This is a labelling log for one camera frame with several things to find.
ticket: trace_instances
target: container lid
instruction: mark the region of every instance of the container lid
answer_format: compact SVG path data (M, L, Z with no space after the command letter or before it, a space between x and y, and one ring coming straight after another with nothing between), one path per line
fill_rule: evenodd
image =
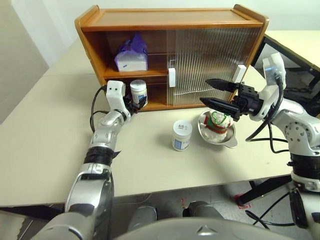
M192 125L187 120L178 120L173 124L173 131L180 137L186 137L192 133Z
M146 82L143 80L134 80L130 83L130 88L134 91L143 91L147 87Z

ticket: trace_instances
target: black cable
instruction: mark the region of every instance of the black cable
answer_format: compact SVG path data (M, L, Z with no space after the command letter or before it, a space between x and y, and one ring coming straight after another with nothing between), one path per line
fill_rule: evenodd
M246 138L246 140L245 140L246 142L250 142L251 139L253 139L255 136L257 136L258 133L260 133L262 131L262 129L264 129L265 126L269 122L271 122L272 118L275 116L275 114L279 110L279 107L282 103L282 100L284 99L284 84L282 82L282 77L280 74L277 74L277 73L275 74L275 82L276 82L276 84L278 86L278 90L279 90L278 100L276 101L274 108L272 108L272 107L270 108L263 123L249 137Z
M281 138L272 138L273 141L287 143L288 141ZM259 142L259 141L270 141L270 137L263 137L263 138L255 138L251 139L250 142Z
M108 232L107 232L107 240L111 240L111 215L112 215L112 207L113 207L113 201L115 197L115 183L114 183L114 177L111 173L110 175L110 182L111 182L111 199L110 199L110 206L109 206L109 222L108 222Z
M108 112L108 111L103 111L103 110L98 110L98 111L95 111L92 116L94 116L94 115L97 114L97 113L108 114L109 112ZM89 119L90 128L91 128L91 129L94 128L94 126L93 126L93 121L94 121L94 119L92 118L92 116L90 116L90 119Z
M91 104L91 117L90 117L90 127L91 127L91 130L92 130L93 133L95 132L94 108L95 108L96 99L97 99L97 96L98 96L98 94L100 93L100 91L101 91L101 90L106 91L106 89L107 89L107 85L104 85L104 86L100 87L100 88L96 91L96 93L95 93L95 95L94 95L94 97L93 97L93 100L92 100L92 104Z
M249 218L252 218L253 220L255 220L256 222L259 222L262 224L262 226L264 226L265 229L269 229L270 228L264 223L264 221L262 221L257 215L255 215L253 212L249 211L249 210L245 210L245 213L248 215Z
M270 221L263 221L263 222L267 225L277 226L277 227L291 227L296 225L294 222L290 222L290 223L275 223Z
M262 219L275 205L277 205L282 199L284 199L286 196L289 195L289 192L287 192L286 194L284 194L283 196L281 196L280 198L278 198L278 200L276 200L261 216L260 219Z
M288 149L275 151L275 149L274 149L274 143L273 143L273 136L272 136L272 127L271 127L270 122L268 122L268 129L269 129L269 141L270 141L271 151L272 151L274 154L280 154L280 153L284 153L284 152L289 152Z

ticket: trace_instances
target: stainless steel bowl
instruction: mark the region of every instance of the stainless steel bowl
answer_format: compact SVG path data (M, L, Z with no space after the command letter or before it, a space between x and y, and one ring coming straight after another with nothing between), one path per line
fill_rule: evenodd
M214 144L214 145L225 145L228 148L235 148L238 145L238 141L236 139L236 128L234 125L227 127L227 132L226 132L226 137L223 140L223 142L213 142L210 139L206 138L202 132L201 124L204 123L206 116L210 118L210 111L211 110L206 110L203 113L200 114L198 118L198 130L203 138L207 143L209 144Z

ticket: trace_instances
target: wire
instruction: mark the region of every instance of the wire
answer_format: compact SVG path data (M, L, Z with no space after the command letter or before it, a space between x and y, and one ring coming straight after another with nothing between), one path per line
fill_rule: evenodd
M262 129L265 128L265 126L270 123L270 121L272 120L272 118L275 116L275 114L277 113L277 111L279 110L279 107L282 103L282 100L284 99L284 84L282 82L282 77L280 74L275 74L275 82L278 86L278 90L279 90L279 97L278 100L276 101L276 104L274 106L274 108L270 108L265 120L263 121L263 123L249 136L246 138L246 142L250 142L251 139L253 139L255 136L258 135L258 133L260 133L262 131Z
M259 141L269 141L270 137L263 137L263 138L255 138L255 139L251 139L250 142L259 142ZM287 143L288 141L285 139L280 139L280 138L273 138L273 141L278 141L278 142L283 142L283 143Z
M97 113L108 114L109 112L108 112L108 111L103 111L103 110L95 111L95 112L92 114L92 116L90 116L90 119L89 119L91 129L95 129L93 116L94 116L95 114L97 114Z
M284 194L283 196L279 197L278 200L276 200L261 216L260 219L262 219L275 205L277 205L282 199L284 199L286 196L289 195L289 192Z
M263 222L267 225L278 226L278 227L291 227L296 225L294 222L290 222L290 223L275 223L270 221L263 221Z
M290 223L275 223L275 222L271 222L271 221L263 221L261 219L261 217L258 217L257 215L255 215L253 212L246 210L245 213L248 215L249 218L252 218L253 220L255 220L256 222L259 222L262 224L262 226L264 226L264 228L269 229L270 228L267 225L271 225L271 226L277 226L277 227L290 227L290 226L295 226L294 222L290 222Z
M249 210L245 210L245 213L248 215L249 218L252 218L253 220L255 220L256 222L259 222L262 224L262 226L264 226L265 229L269 229L270 228L264 223L264 221L262 221L257 215L255 215L253 212L249 211Z
M95 108L96 99L97 99L97 96L98 96L98 94L100 93L100 91L102 91L102 90L105 91L106 89L107 89L107 86L106 86L106 85L101 86L101 87L96 91L96 93L94 94L94 97L93 97L93 100L92 100L92 104L91 104L91 117L90 117L90 127L91 127L91 130L92 130L93 133L95 132L94 108Z
M269 140L270 140L270 148L271 148L271 151L272 151L274 154L280 154L280 153L284 153L284 152L289 152L288 149L275 151L275 149L274 149L274 143L273 143L273 136L272 136L272 127L271 127L270 122L268 122L268 129L269 129L269 136L270 136Z

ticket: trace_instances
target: white jar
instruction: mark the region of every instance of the white jar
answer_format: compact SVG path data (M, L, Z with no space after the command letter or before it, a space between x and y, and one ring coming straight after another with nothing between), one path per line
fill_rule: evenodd
M177 151L186 150L192 133L192 125L187 120L178 120L173 124L172 146Z
M139 104L139 101L146 97L145 105L148 103L147 85L143 80L134 80L130 83L133 103Z

